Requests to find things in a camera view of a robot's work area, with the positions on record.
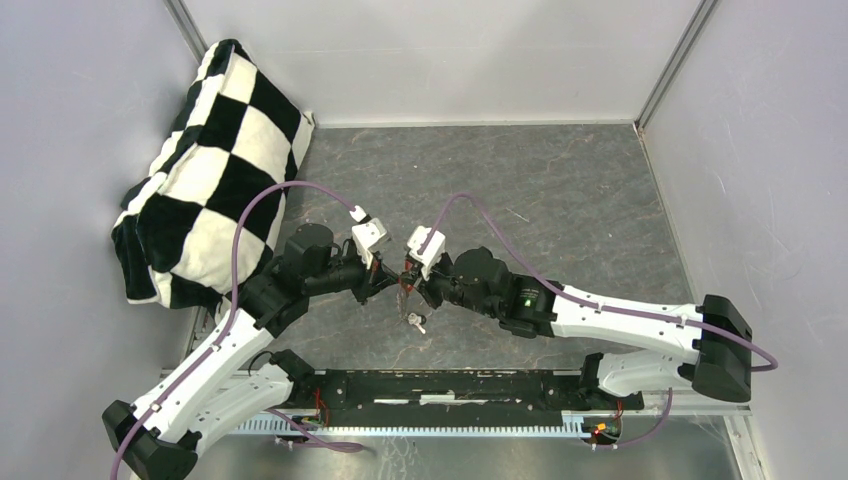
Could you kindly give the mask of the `key with red tag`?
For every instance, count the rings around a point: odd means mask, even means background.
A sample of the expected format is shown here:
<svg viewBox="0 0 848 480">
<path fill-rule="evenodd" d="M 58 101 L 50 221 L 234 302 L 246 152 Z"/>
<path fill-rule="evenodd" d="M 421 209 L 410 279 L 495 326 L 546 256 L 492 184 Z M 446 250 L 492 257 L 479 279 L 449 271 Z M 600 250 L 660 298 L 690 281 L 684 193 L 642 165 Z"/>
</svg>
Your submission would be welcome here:
<svg viewBox="0 0 848 480">
<path fill-rule="evenodd" d="M 417 274 L 413 271 L 405 271 L 398 277 L 398 282 L 400 288 L 405 293 L 410 293 L 415 289 L 415 283 L 417 282 Z"/>
</svg>

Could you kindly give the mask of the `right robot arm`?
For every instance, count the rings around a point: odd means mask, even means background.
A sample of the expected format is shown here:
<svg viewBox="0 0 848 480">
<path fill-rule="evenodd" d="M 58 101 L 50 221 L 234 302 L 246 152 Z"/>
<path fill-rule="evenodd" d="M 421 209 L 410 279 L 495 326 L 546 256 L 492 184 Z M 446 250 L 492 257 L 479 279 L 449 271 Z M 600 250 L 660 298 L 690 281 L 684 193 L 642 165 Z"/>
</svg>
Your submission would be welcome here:
<svg viewBox="0 0 848 480">
<path fill-rule="evenodd" d="M 401 285 L 433 309 L 449 303 L 496 320 L 514 336 L 587 338 L 632 347 L 586 357 L 580 400 L 602 408 L 615 397 L 690 387 L 719 401 L 752 397 L 752 331 L 727 298 L 661 305 L 598 296 L 514 273 L 485 247 L 457 259 L 406 259 Z"/>
</svg>

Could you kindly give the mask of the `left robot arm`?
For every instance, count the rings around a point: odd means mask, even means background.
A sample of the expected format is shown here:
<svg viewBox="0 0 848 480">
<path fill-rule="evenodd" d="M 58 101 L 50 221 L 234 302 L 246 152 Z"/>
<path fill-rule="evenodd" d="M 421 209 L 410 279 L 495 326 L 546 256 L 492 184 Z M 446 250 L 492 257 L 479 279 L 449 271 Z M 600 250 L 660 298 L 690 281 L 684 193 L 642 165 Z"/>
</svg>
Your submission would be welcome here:
<svg viewBox="0 0 848 480">
<path fill-rule="evenodd" d="M 184 479 L 212 445 L 261 411 L 306 405 L 314 381 L 291 354 L 224 385 L 304 316 L 311 298 L 349 291 L 365 303 L 396 284 L 379 255 L 388 238 L 378 219 L 353 226 L 342 245 L 323 225 L 300 226 L 282 254 L 240 287 L 226 320 L 170 375 L 134 402 L 116 400 L 103 412 L 118 460 L 141 479 Z"/>
</svg>

